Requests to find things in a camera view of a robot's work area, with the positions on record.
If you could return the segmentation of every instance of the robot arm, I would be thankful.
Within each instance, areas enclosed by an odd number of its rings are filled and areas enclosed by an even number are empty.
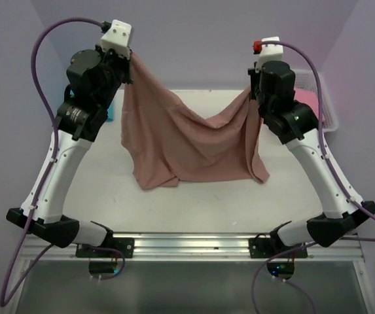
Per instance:
[[[262,41],[279,41],[279,38]],[[260,58],[248,72],[251,77],[251,98],[258,101],[259,114],[269,130],[299,161],[323,209],[323,214],[318,217],[287,222],[270,232],[270,237],[256,238],[256,246],[263,251],[269,249],[272,254],[309,241],[328,247],[367,220],[368,216],[353,201],[361,203],[372,214],[375,214],[375,203],[364,201],[350,185],[327,145],[327,154],[321,152],[318,119],[309,106],[294,100],[295,73],[287,63],[281,61],[283,47],[256,42],[254,48]],[[331,161],[344,186],[351,189],[351,200],[342,193],[325,158]]]
[[[42,187],[39,200],[31,205],[35,189],[51,162],[54,134],[48,154],[29,196],[20,206],[7,213],[7,220],[24,227],[34,209],[29,231],[58,247],[71,243],[111,247],[113,231],[95,222],[83,222],[63,215],[63,204],[73,177],[100,127],[121,84],[130,80],[130,41],[132,27],[113,20],[105,22],[101,44],[95,50],[82,50],[71,58],[67,68],[69,86],[56,115],[58,155]]]

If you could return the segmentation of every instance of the brown fabric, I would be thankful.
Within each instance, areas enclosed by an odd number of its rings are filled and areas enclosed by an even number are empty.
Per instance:
[[[268,179],[259,156],[262,120],[249,88],[203,119],[163,87],[136,54],[131,64],[134,83],[124,91],[122,145],[142,189],[177,186],[179,180]]]

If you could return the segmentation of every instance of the glass panel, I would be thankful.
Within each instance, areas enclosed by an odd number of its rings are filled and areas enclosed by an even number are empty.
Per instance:
[[[251,278],[258,262],[128,261],[120,277],[89,281],[83,261],[40,262],[27,278],[18,314],[253,313]],[[351,262],[296,265],[293,282],[307,290],[320,313],[366,313]],[[263,314],[313,313],[305,295],[273,281],[257,280]]]

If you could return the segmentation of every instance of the blue object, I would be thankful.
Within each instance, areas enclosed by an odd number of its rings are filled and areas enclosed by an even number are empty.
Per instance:
[[[113,121],[115,119],[115,111],[113,109],[114,102],[110,104],[110,107],[107,109],[107,121]]]

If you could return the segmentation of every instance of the pink cloth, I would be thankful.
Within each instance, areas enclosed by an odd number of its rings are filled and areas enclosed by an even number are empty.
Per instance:
[[[177,186],[180,180],[268,179],[259,156],[262,120],[250,88],[219,114],[203,119],[162,86],[136,54],[131,76],[134,83],[124,91],[122,145],[142,189]]]

